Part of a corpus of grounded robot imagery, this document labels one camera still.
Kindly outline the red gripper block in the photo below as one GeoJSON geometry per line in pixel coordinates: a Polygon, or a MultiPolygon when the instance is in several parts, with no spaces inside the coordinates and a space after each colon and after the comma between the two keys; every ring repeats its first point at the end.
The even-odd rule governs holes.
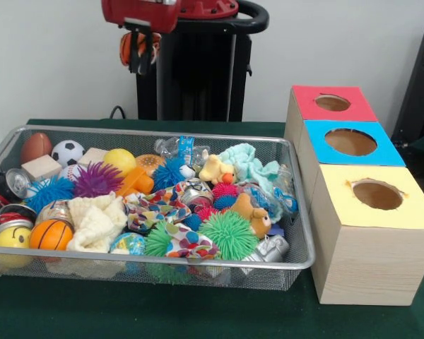
{"type": "MultiPolygon", "coordinates": [[[[102,13],[108,23],[119,27],[127,24],[143,26],[152,32],[170,33],[175,29],[180,1],[102,0],[102,13]]],[[[146,75],[153,59],[153,35],[145,33],[142,44],[141,65],[138,44],[139,32],[131,31],[129,70],[146,75]]]]}

